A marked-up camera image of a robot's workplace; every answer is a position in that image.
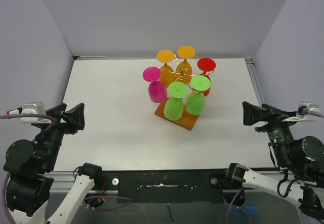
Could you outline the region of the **red plastic wine glass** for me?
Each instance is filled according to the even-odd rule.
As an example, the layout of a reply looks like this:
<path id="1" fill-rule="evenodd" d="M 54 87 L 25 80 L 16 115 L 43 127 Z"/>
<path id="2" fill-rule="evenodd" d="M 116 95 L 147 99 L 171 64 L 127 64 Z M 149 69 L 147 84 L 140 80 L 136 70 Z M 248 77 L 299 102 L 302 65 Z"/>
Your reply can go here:
<path id="1" fill-rule="evenodd" d="M 211 58 L 200 58 L 197 61 L 197 68 L 200 73 L 191 73 L 190 88 L 192 93 L 203 94 L 205 97 L 209 95 L 212 81 L 210 75 L 214 73 L 217 64 Z"/>

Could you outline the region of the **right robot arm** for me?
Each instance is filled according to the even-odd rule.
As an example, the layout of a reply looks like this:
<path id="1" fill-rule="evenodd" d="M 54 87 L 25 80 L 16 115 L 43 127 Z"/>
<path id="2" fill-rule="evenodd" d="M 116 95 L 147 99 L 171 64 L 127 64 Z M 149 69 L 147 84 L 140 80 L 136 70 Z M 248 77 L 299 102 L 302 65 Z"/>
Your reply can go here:
<path id="1" fill-rule="evenodd" d="M 270 159 L 282 179 L 260 174 L 246 166 L 231 163 L 225 181 L 231 188 L 259 190 L 287 200 L 306 216 L 323 223 L 323 142 L 314 136 L 294 139 L 290 127 L 298 122 L 322 118 L 317 104 L 301 101 L 297 111 L 284 111 L 268 104 L 253 105 L 244 101 L 243 124 L 259 122 L 256 132 L 268 135 Z"/>

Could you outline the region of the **green wine glass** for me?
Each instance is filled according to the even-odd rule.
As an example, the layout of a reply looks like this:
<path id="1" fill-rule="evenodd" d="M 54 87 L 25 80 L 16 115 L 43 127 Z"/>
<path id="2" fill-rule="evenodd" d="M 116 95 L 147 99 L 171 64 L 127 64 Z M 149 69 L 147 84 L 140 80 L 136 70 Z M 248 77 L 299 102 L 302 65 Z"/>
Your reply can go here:
<path id="1" fill-rule="evenodd" d="M 164 115 L 168 120 L 179 120 L 184 110 L 183 98 L 188 94 L 188 86 L 182 82 L 172 82 L 167 88 L 171 96 L 167 99 L 164 107 Z"/>
<path id="2" fill-rule="evenodd" d="M 186 110 L 192 115 L 200 115 L 206 105 L 204 92 L 211 87 L 211 81 L 204 75 L 194 76 L 191 87 L 192 93 L 187 98 Z"/>

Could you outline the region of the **pink plastic wine glass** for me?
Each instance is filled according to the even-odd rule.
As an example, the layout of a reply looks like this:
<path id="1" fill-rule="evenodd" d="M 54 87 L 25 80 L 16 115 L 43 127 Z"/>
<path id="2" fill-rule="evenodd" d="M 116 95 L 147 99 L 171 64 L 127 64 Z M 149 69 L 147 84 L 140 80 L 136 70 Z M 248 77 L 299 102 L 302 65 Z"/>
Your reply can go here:
<path id="1" fill-rule="evenodd" d="M 167 98 L 166 87 L 159 81 L 160 76 L 161 71 L 158 67 L 148 67 L 142 73 L 143 79 L 150 83 L 148 94 L 154 103 L 162 103 Z"/>

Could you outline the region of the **orange wine glass front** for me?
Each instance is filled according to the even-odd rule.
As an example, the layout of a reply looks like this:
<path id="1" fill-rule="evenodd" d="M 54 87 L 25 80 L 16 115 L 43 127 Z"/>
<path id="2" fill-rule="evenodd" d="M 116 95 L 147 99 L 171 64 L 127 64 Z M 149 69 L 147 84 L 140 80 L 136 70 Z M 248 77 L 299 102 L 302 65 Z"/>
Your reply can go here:
<path id="1" fill-rule="evenodd" d="M 196 55 L 196 51 L 193 47 L 182 46 L 178 48 L 177 53 L 178 56 L 184 60 L 176 68 L 176 81 L 189 84 L 192 78 L 192 63 L 188 62 L 188 59 L 193 58 Z"/>

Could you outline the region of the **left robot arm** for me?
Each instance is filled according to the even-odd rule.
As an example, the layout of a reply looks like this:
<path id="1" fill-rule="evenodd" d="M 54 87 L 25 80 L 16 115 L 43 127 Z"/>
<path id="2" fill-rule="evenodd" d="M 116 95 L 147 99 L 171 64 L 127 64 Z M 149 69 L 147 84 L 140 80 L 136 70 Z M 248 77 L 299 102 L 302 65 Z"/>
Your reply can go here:
<path id="1" fill-rule="evenodd" d="M 45 211 L 54 182 L 45 175 L 53 171 L 64 135 L 85 128 L 84 103 L 67 110 L 62 103 L 46 110 L 42 102 L 24 104 L 7 111 L 2 119 L 19 118 L 40 129 L 30 140 L 13 142 L 6 151 L 3 208 L 10 223 L 71 223 L 91 189 L 104 185 L 102 168 L 84 163 L 78 167 L 74 183 L 57 210 L 48 219 Z"/>

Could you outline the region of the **orange wine glass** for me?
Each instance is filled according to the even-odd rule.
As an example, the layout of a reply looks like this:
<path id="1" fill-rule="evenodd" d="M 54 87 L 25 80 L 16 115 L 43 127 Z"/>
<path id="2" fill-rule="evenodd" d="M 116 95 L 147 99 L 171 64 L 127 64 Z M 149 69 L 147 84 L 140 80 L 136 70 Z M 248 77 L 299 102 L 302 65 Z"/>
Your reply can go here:
<path id="1" fill-rule="evenodd" d="M 192 78 L 192 63 L 188 62 L 188 59 L 193 58 L 196 55 L 196 51 L 193 47 L 182 46 L 178 48 L 177 53 L 178 56 L 184 60 L 176 68 L 176 81 L 189 84 Z"/>
<path id="2" fill-rule="evenodd" d="M 168 88 L 168 86 L 175 81 L 174 70 L 168 65 L 175 59 L 175 54 L 171 50 L 161 50 L 157 53 L 156 58 L 159 62 L 163 63 L 160 67 L 161 76 L 159 81 Z"/>

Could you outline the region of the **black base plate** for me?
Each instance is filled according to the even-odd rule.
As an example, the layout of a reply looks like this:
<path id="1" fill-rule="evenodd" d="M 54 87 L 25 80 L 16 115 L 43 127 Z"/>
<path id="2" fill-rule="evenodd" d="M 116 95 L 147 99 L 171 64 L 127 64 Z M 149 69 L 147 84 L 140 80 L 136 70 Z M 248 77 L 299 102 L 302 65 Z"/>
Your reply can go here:
<path id="1" fill-rule="evenodd" d="M 223 203 L 223 192 L 233 193 L 242 183 L 227 179 L 225 169 L 104 171 L 104 183 L 93 191 L 115 192 L 135 203 Z"/>

